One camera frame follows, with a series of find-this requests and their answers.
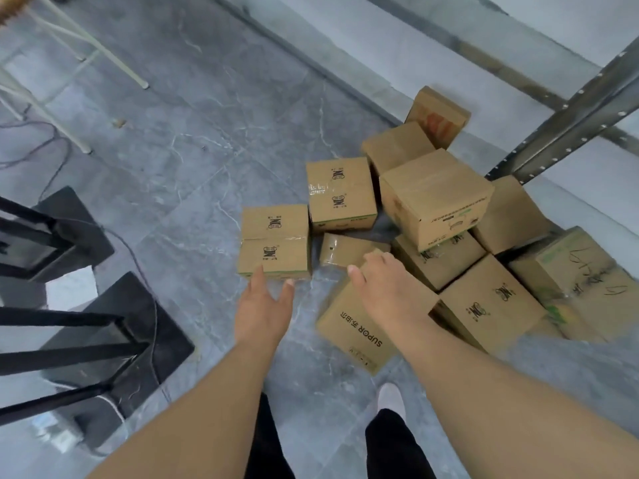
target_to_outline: person's left hand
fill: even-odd
[[[287,279],[279,299],[268,292],[264,268],[260,265],[240,296],[235,313],[235,342],[275,353],[293,315],[295,282]]]

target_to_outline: brown furry object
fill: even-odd
[[[20,12],[31,0],[0,0],[0,26]]]

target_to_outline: white stool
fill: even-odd
[[[15,77],[13,77],[8,71],[0,66],[0,91],[14,95],[15,97],[23,99],[28,104],[31,104],[42,117],[48,120],[56,128],[58,128],[58,130],[66,137],[68,137],[74,144],[76,144],[82,152],[88,154],[92,152],[91,147],[84,143],[82,140],[75,137],[73,133],[65,128],[65,126],[45,108],[45,106],[49,102],[51,102],[57,95],[59,95],[60,92],[62,92],[64,88],[67,87],[68,84],[73,79],[75,79],[75,77],[80,72],[82,72],[84,68],[88,67],[100,54],[104,55],[111,62],[116,64],[116,66],[122,72],[135,80],[141,88],[148,88],[149,83],[146,80],[142,79],[138,74],[133,72],[124,62],[122,62],[110,50],[104,47],[98,39],[84,30],[78,23],[75,22],[75,20],[73,20],[70,16],[60,10],[60,8],[58,8],[56,4],[53,3],[51,0],[40,0],[40,2],[43,3],[44,6],[57,17],[57,23],[59,23],[59,25],[44,19],[30,8],[27,8],[27,14],[30,15],[38,24],[38,26],[41,27],[46,33],[51,35],[64,47],[67,47],[69,51],[71,51],[71,53],[76,57],[76,59],[80,61],[80,64],[73,72],[68,75],[67,78],[63,80],[59,88],[54,90],[44,99],[37,99],[31,93],[31,91],[29,91],[29,89],[20,84],[20,82]],[[90,55],[85,57],[83,54],[78,53],[78,51],[71,47],[62,37],[60,37],[60,35],[85,41],[92,45],[94,47],[94,50]],[[0,94],[0,103],[2,103],[17,119],[24,120],[24,116],[14,106],[12,106],[12,104],[5,97],[3,97],[2,94]]]

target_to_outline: pile of cardboard boxes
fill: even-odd
[[[600,342],[627,332],[639,285],[582,229],[556,228],[514,177],[488,181],[446,151],[469,118],[425,87],[362,157],[308,163],[308,206],[244,208],[238,273],[262,264],[274,278],[310,277],[312,229],[324,233],[321,265],[390,250],[424,284],[424,312],[487,353],[524,333]],[[377,201],[401,231],[390,244],[335,233],[370,229]],[[373,374],[397,353],[347,277],[316,328]]]

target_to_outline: forearm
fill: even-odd
[[[190,392],[131,437],[91,479],[241,479],[272,350],[235,346]]]
[[[473,478],[639,476],[639,442],[547,384],[427,319],[389,335]]]

